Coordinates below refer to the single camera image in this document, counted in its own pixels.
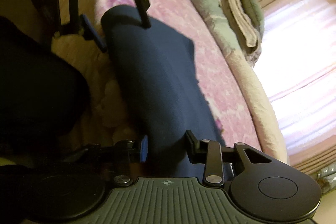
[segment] bed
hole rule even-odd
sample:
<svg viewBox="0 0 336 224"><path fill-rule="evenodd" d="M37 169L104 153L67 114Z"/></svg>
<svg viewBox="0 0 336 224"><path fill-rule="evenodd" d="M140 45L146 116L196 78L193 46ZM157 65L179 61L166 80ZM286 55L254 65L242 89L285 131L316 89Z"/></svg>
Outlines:
<svg viewBox="0 0 336 224"><path fill-rule="evenodd" d="M68 20L66 3L67 0L60 0L63 22ZM79 0L80 13L87 14L95 21L101 34L102 15L121 4L135 6L133 0ZM266 96L258 80L249 75L252 69L237 52L223 56L216 34L208 28L191 0L151 0L148 14L193 40L199 86L226 145L245 142L287 162L283 138L281 134L272 132L272 126L278 129L275 116L275 122L272 121L269 127L274 113L260 106L263 100L257 99L259 102L251 103L252 90L257 91L259 98ZM137 132L129 121L127 106L121 97L108 54L101 53L94 42L86 42L77 35L54 39L52 51L84 75L91 93L90 108L72 132L62 137L63 149L74 150L93 142L112 145L122 139L136 138ZM256 108L262 109L264 118L260 114L256 115Z"/></svg>

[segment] green pillow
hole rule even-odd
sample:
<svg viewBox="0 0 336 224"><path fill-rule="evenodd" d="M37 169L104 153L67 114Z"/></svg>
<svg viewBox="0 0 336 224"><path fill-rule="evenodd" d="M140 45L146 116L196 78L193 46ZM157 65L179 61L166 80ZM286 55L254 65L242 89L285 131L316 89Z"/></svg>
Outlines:
<svg viewBox="0 0 336 224"><path fill-rule="evenodd" d="M263 37L265 31L264 12L257 0L240 0L245 14L251 19L252 25L256 28L260 37Z"/></svg>

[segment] sheer white curtain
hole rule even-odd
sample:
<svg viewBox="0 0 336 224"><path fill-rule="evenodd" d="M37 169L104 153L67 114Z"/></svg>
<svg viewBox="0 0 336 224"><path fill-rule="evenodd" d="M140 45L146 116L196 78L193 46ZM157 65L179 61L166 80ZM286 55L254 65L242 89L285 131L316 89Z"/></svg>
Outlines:
<svg viewBox="0 0 336 224"><path fill-rule="evenodd" d="M259 0L262 54L254 67L292 165L336 145L336 0ZM311 170L321 165L311 164Z"/></svg>

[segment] curtain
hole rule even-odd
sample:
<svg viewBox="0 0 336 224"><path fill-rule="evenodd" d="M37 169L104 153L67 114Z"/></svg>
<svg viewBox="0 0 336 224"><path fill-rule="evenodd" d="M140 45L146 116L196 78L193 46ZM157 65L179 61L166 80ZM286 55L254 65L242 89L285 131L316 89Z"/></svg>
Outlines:
<svg viewBox="0 0 336 224"><path fill-rule="evenodd" d="M254 71L291 165L313 173L336 161L336 0L258 1L265 34Z"/></svg>

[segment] blue fabric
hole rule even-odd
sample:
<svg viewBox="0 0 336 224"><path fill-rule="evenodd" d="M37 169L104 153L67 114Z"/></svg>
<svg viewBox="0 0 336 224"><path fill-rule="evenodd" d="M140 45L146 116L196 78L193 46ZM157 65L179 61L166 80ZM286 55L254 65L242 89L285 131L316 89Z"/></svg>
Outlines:
<svg viewBox="0 0 336 224"><path fill-rule="evenodd" d="M223 146L225 142L198 86L194 44L164 23L150 21L146 30L136 8L108 10L101 23L110 58L135 124L148 135L153 175L202 178L204 165L192 165L187 157L185 131Z"/></svg>

